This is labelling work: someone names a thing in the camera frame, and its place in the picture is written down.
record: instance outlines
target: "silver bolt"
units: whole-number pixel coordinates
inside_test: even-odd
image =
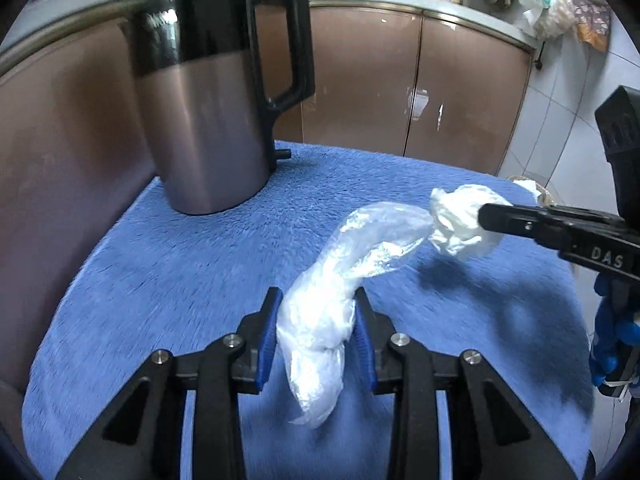
[[[227,334],[222,338],[222,343],[229,348],[235,348],[244,343],[244,339],[238,334]]]
[[[391,342],[396,346],[407,346],[411,342],[411,338],[402,332],[396,332],[391,336]]]
[[[162,365],[169,360],[169,352],[166,350],[156,350],[151,354],[151,360],[157,365]]]
[[[477,365],[482,361],[482,354],[478,350],[465,350],[462,358],[470,365]]]

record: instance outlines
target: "cabinet door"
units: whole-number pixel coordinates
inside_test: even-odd
[[[267,97],[276,97],[291,86],[291,58],[285,8],[257,6],[255,23],[258,30],[264,92]],[[273,138],[302,142],[300,104],[278,117],[273,126]]]
[[[302,103],[305,142],[402,155],[420,17],[311,9],[316,94]]]
[[[495,174],[518,117],[527,52],[424,18],[406,156]]]

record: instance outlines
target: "black kettle handle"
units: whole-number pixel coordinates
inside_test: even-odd
[[[267,1],[283,3],[287,11],[287,33],[291,58],[291,86],[274,99],[268,98],[264,93],[258,31],[255,23],[255,7]],[[273,125],[283,112],[310,97],[316,91],[309,0],[246,0],[246,12],[258,111],[267,143],[269,166],[271,171],[274,171],[276,158],[284,157],[276,157],[273,145]]]

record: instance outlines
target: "black upper band of kettle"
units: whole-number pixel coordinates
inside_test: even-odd
[[[133,69],[169,66],[249,48],[245,0],[148,0],[126,28]]]

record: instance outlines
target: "blue fuzzy cloth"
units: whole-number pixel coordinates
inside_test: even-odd
[[[486,174],[340,148],[280,147],[293,157],[278,164],[264,189],[215,215],[172,211],[154,180],[85,262],[40,346],[22,412],[26,447],[44,479],[54,478],[154,349],[193,352],[235,330],[260,308],[269,286],[291,286],[354,209],[380,200],[428,208],[431,189],[461,184],[533,203],[526,190]],[[374,309],[431,350],[479,349],[582,477],[593,399],[567,263],[516,237],[464,264],[425,244],[409,265],[364,285]],[[338,405],[318,430],[289,423],[300,411],[279,352],[263,393],[241,396],[239,406],[249,480],[385,478],[392,399],[367,391],[353,344]],[[443,478],[450,478],[450,454],[441,447]],[[183,444],[184,478],[191,477],[190,463]]]

